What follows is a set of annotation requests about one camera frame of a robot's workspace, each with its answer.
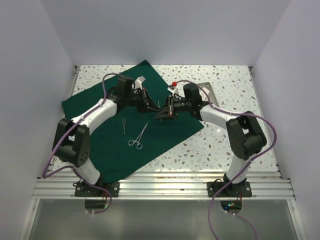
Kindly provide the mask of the metal tray tin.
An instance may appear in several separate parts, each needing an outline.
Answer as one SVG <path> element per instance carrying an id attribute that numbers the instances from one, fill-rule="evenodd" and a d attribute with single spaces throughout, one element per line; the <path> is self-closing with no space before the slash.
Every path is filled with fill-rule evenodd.
<path id="1" fill-rule="evenodd" d="M 207 101 L 208 102 L 208 97 L 209 96 L 209 99 L 211 101 L 211 103 L 214 105 L 214 106 L 219 106 L 218 104 L 218 101 L 217 101 L 217 98 L 215 96 L 215 93 L 214 93 L 214 90 L 211 86 L 211 84 L 209 82 L 203 82 L 203 83 L 197 83 L 196 84 L 198 87 L 200 87 L 201 89 L 203 90 L 199 90 L 199 94 L 202 98 L 203 101 Z"/>

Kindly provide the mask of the steel hemostat forceps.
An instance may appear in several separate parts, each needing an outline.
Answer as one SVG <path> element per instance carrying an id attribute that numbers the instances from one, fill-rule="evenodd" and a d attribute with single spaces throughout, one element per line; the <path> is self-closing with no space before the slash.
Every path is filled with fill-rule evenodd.
<path id="1" fill-rule="evenodd" d="M 137 150 L 141 150 L 143 148 L 143 144 L 141 143 L 141 138 L 142 138 L 148 124 L 149 124 L 148 122 L 145 124 L 145 126 L 143 127 L 143 129 L 141 130 L 139 135 L 136 137 L 136 139 L 131 139 L 128 141 L 129 146 L 136 145 Z"/>

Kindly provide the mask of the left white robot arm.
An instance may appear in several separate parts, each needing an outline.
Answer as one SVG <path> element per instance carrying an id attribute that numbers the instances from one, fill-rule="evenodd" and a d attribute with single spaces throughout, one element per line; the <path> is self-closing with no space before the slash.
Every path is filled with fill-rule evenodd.
<path id="1" fill-rule="evenodd" d="M 66 168 L 80 178 L 81 192 L 96 197 L 106 191 L 101 173 L 90 160 L 91 134 L 126 107 L 135 107 L 140 113 L 159 112 L 159 106 L 143 87 L 144 80 L 142 76 L 133 80 L 119 74 L 116 85 L 110 91 L 104 87 L 103 97 L 94 106 L 79 116 L 58 122 L 51 156 L 65 162 Z"/>

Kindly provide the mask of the green surgical cloth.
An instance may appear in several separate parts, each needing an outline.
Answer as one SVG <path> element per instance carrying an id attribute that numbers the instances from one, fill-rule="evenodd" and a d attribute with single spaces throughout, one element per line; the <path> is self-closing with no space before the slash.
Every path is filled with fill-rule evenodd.
<path id="1" fill-rule="evenodd" d="M 136 79 L 143 76 L 143 86 L 151 99 L 161 106 L 169 92 L 167 83 L 156 70 L 144 60 L 138 65 L 121 73 Z M 67 119 L 72 119 L 93 107 L 103 98 L 101 80 L 86 90 L 63 101 L 62 108 Z M 122 180 L 147 165 L 163 153 L 188 139 L 204 126 L 188 112 L 178 114 L 169 120 L 154 119 L 156 112 L 139 113 L 135 107 L 126 107 L 109 118 L 90 135 L 90 160 L 101 173 L 105 183 Z M 122 118 L 125 118 L 125 134 Z M 135 139 L 148 123 L 142 135 L 142 149 L 129 146 L 128 141 Z"/>

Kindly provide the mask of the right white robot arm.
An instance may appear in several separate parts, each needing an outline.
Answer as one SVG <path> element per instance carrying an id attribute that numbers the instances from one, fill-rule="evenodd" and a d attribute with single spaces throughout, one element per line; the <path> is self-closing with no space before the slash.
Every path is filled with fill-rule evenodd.
<path id="1" fill-rule="evenodd" d="M 183 97 L 176 93 L 168 96 L 155 119 L 171 120 L 179 113 L 188 112 L 199 121 L 225 129 L 233 158 L 223 176 L 222 186 L 212 188 L 217 194 L 223 191 L 227 196 L 238 195 L 246 183 L 249 164 L 267 144 L 256 115 L 251 111 L 231 113 L 215 106 L 203 87 L 190 81 L 183 86 L 183 92 Z"/>

